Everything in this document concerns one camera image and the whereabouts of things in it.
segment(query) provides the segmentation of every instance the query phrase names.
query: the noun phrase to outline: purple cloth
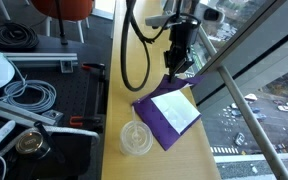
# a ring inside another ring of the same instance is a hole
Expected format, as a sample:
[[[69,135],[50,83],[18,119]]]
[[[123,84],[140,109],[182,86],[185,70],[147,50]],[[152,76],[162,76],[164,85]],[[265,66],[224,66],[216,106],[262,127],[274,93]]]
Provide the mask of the purple cloth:
[[[133,102],[135,111],[141,117],[143,122],[150,127],[154,137],[165,151],[167,151],[181,137],[181,135],[183,135],[187,129],[189,129],[201,117],[201,115],[196,117],[194,121],[181,132],[181,134],[178,134],[156,107],[151,98],[182,89],[187,84],[196,85],[201,82],[203,76],[188,79],[176,79],[174,83],[169,83],[168,79],[169,75],[164,75],[161,83],[153,92]]]

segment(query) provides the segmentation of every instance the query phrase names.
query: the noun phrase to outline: clear plastic cup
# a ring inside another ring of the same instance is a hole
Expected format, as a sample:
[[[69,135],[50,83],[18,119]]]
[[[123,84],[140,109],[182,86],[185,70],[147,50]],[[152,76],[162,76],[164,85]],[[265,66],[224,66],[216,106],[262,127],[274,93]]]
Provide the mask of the clear plastic cup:
[[[130,121],[120,135],[120,150],[125,155],[140,156],[147,153],[153,144],[150,128],[143,122]]]

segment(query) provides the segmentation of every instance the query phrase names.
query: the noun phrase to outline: purple towel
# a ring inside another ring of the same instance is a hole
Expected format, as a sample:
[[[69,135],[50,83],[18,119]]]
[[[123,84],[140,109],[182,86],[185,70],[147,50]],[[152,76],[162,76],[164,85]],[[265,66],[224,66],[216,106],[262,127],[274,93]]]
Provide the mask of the purple towel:
[[[153,92],[133,102],[135,111],[141,117],[143,122],[150,127],[154,137],[165,151],[167,151],[181,137],[181,135],[183,135],[186,130],[201,117],[201,115],[196,117],[194,121],[181,132],[181,134],[178,134],[156,107],[151,98],[182,89],[187,85],[196,85],[201,82],[203,76],[188,79],[176,79],[174,83],[169,83],[168,79],[169,75],[164,75],[161,83]]]

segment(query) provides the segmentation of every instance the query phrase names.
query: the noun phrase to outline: wooden table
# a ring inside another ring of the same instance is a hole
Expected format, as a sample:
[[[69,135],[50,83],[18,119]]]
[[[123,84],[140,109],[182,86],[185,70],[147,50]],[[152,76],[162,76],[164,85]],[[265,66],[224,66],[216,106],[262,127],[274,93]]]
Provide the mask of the wooden table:
[[[141,91],[131,92],[123,84],[120,70],[120,44],[125,0],[117,0],[115,9],[114,40],[111,62],[108,110],[105,129],[103,180],[150,180],[150,179],[220,179],[213,155],[210,151],[203,125],[199,120],[168,151],[164,151],[154,138],[151,150],[140,157],[125,156],[119,149],[122,127],[131,120],[131,103],[153,91],[160,83],[165,69],[163,52],[169,49],[169,32],[166,31],[153,44],[149,45],[151,71],[149,80]],[[160,15],[159,0],[138,0],[134,15],[139,27],[146,36],[152,37],[156,30],[146,27],[148,16]],[[146,68],[146,57],[142,44],[130,28],[127,65],[130,82],[139,85]],[[183,93],[195,104],[190,89]]]

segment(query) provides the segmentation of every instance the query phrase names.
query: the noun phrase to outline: street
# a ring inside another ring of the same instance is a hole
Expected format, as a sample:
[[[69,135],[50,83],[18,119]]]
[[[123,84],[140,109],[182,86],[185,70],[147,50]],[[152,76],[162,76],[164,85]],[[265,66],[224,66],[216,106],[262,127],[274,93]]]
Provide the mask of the street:
[[[258,100],[252,103],[251,107],[260,108],[262,114],[267,118],[261,122],[261,126],[266,132],[271,143],[274,145],[288,145],[288,112],[282,112],[277,109],[273,100],[283,100],[282,97],[256,92]],[[211,145],[211,151],[214,155],[233,155],[233,154],[252,154],[260,153],[253,135],[243,117],[234,117],[231,115],[230,104],[219,109],[213,114],[203,114],[202,122]],[[245,136],[244,144],[237,146],[234,143],[235,136],[241,132]]]

